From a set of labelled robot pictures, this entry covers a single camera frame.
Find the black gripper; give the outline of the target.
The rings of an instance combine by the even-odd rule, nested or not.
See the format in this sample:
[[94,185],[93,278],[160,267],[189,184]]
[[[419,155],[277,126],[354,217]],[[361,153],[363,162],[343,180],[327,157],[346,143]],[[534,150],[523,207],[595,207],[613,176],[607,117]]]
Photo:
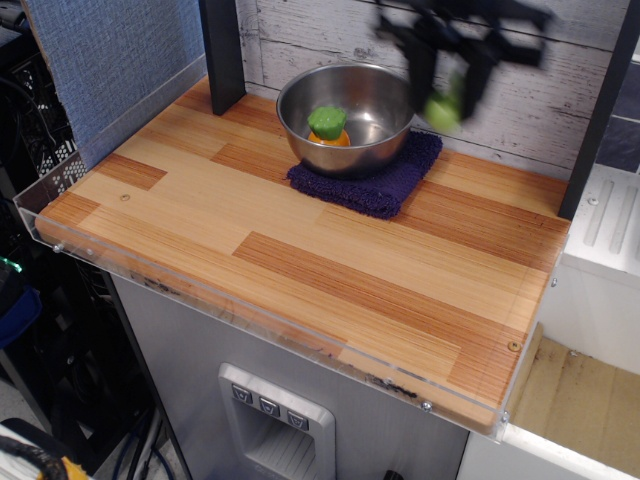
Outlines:
[[523,1],[399,1],[414,18],[407,25],[386,16],[391,1],[376,3],[375,34],[391,41],[408,62],[411,105],[422,113],[434,90],[440,53],[453,53],[467,64],[463,80],[462,120],[471,118],[482,100],[493,68],[500,62],[537,66],[544,47],[520,46],[506,36],[509,22],[546,32],[554,14]]

